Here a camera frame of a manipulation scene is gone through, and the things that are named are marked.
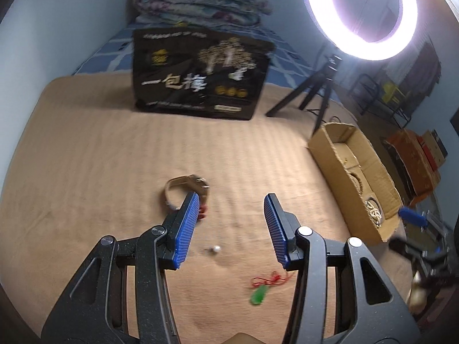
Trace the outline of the gloved right hand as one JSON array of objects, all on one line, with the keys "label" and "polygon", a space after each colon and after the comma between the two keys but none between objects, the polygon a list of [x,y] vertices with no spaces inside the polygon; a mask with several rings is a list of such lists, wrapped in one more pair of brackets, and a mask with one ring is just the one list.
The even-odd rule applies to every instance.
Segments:
[{"label": "gloved right hand", "polygon": [[416,272],[413,276],[411,289],[406,300],[406,304],[412,314],[420,314],[427,305],[429,291],[421,286],[421,282],[421,274]]}]

